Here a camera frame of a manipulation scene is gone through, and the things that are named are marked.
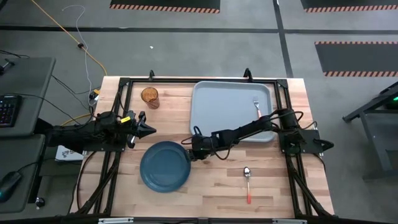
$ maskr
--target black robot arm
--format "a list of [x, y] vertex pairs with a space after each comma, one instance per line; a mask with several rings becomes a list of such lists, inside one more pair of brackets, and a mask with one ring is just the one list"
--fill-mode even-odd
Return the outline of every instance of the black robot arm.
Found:
[[[191, 142], [186, 142], [188, 140], [186, 139], [182, 141], [182, 144], [192, 145], [192, 149], [188, 150], [192, 161], [206, 159], [219, 151], [230, 150], [240, 140], [263, 131], [278, 133], [281, 149], [286, 153], [305, 152], [305, 149], [308, 149], [308, 153], [319, 153], [333, 147], [333, 143], [319, 139], [317, 130], [301, 129], [296, 113], [292, 109], [276, 110], [237, 129], [212, 132], [211, 136], [203, 136], [199, 128], [195, 126], [195, 134], [190, 137]], [[278, 118], [281, 127], [272, 123], [273, 119]]]
[[134, 147], [135, 138], [143, 138], [156, 132], [146, 125], [145, 112], [136, 114], [129, 111], [121, 120], [115, 113], [107, 111], [98, 114], [94, 121], [73, 126], [54, 126], [47, 130], [47, 145], [65, 146], [76, 152], [82, 151], [123, 151], [126, 140], [129, 147]]

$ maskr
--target fork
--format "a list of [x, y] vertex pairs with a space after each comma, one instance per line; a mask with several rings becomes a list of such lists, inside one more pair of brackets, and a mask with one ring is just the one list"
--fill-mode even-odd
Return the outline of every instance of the fork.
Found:
[[259, 118], [260, 118], [261, 117], [261, 111], [260, 111], [260, 108], [259, 108], [259, 98], [257, 96], [253, 97], [253, 103], [254, 103], [254, 106], [256, 106], [256, 108], [257, 108], [257, 114], [259, 115]]

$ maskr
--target orange striped tape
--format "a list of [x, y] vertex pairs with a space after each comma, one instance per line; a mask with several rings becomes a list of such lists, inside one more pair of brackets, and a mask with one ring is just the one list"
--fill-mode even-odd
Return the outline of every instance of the orange striped tape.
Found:
[[326, 77], [398, 77], [398, 72], [323, 72]]
[[316, 41], [318, 44], [398, 44], [397, 41]]
[[398, 5], [385, 6], [346, 6], [346, 7], [316, 7], [304, 9], [305, 12], [348, 12], [348, 11], [373, 11], [373, 10], [393, 10]]
[[111, 9], [133, 9], [148, 11], [167, 11], [167, 12], [199, 12], [199, 13], [220, 13], [219, 9], [205, 9], [194, 7], [167, 7], [167, 6], [137, 6], [125, 4], [112, 4]]

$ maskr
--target sticker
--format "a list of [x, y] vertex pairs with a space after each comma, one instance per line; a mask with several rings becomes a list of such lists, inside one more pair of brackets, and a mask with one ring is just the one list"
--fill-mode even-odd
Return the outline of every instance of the sticker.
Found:
[[120, 120], [120, 122], [124, 123], [124, 122], [129, 121], [129, 120], [131, 120], [131, 118], [128, 116], [128, 117], [125, 117], [122, 120]]

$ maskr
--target keyboard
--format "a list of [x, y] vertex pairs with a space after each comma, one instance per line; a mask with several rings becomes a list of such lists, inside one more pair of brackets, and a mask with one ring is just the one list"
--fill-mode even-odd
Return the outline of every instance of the keyboard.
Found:
[[14, 127], [21, 103], [21, 96], [0, 96], [0, 128]]

